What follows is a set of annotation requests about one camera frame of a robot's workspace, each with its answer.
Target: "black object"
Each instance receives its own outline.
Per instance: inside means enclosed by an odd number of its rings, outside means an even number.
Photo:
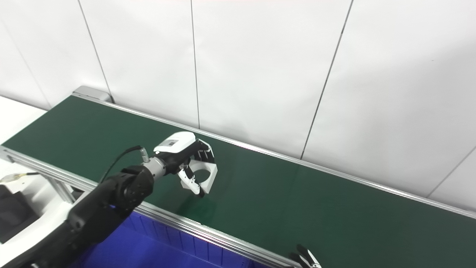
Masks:
[[[316,257],[309,251],[309,249],[305,248],[301,244],[296,246],[298,249],[297,251],[299,254],[291,252],[289,257],[291,260],[299,263],[302,268],[321,268],[321,265],[316,260]]]
[[[106,239],[152,193],[153,185],[153,175],[142,165],[108,177],[71,208],[58,228],[2,268],[67,267]]]
[[[21,192],[12,194],[5,185],[0,185],[1,243],[7,242],[37,219],[39,216]]]

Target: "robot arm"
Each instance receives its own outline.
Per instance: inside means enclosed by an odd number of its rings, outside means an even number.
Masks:
[[[191,132],[179,132],[154,151],[141,165],[126,167],[105,179],[69,211],[58,228],[3,268],[68,266],[89,246],[107,238],[152,193],[154,181],[167,174],[178,174],[195,194],[204,195],[188,164],[191,157],[214,163],[208,144]]]

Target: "metal bracket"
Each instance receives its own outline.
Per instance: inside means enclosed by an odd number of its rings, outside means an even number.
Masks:
[[[114,103],[112,96],[109,95],[108,93],[102,90],[95,89],[92,87],[87,87],[87,86],[80,86],[75,91],[73,91],[73,95],[87,96],[87,97],[95,98],[95,99],[105,101],[108,103]]]

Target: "white wall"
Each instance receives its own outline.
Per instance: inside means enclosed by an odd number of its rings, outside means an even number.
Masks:
[[[49,106],[81,85],[108,91],[77,1],[2,0],[0,19]],[[21,88],[8,90],[29,98]]]
[[[47,109],[96,87],[123,106],[476,209],[476,3],[356,0],[333,61],[350,4],[1,1],[0,94]]]
[[[355,1],[304,159],[427,196],[476,145],[474,11]]]
[[[193,1],[200,127],[300,157],[349,5]]]
[[[81,0],[117,104],[198,127],[189,0]]]

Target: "black cable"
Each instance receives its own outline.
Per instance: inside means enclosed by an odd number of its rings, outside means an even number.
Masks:
[[[121,157],[125,156],[126,154],[128,154],[130,152],[137,151],[137,150],[140,150],[140,149],[142,149],[142,146],[137,145],[137,146],[134,146],[134,147],[131,147],[131,148],[125,150],[120,155],[118,155],[116,160],[114,160],[114,162],[112,162],[112,164],[109,166],[109,168],[106,170],[106,172],[104,172],[104,174],[102,175],[101,179],[99,180],[99,184],[101,184],[104,181],[104,179],[108,175],[109,171],[111,171],[112,167],[119,161],[119,159],[121,159]]]

